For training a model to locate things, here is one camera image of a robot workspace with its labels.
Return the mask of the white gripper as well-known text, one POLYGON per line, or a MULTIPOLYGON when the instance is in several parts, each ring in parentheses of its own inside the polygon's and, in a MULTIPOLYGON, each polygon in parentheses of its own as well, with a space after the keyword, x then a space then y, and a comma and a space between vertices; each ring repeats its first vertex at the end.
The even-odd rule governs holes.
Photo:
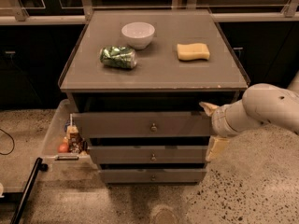
POLYGON ((210 162, 218 158, 223 150, 229 145, 228 137, 237 136, 238 132, 229 125, 226 119, 226 110, 229 105, 219 107, 218 105, 213 105, 207 102, 200 102, 199 105, 209 117, 212 116, 212 128, 218 135, 212 135, 208 141, 206 161, 210 162))

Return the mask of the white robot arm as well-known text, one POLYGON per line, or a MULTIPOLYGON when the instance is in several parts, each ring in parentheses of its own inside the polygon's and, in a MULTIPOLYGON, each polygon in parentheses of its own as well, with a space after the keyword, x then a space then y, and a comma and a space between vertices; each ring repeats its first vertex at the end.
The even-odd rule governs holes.
POLYGON ((215 160, 231 137, 266 124, 299 134, 299 94, 289 89, 259 83, 248 87, 234 103, 218 106, 200 102, 199 105, 211 117, 215 132, 209 138, 206 161, 215 160))

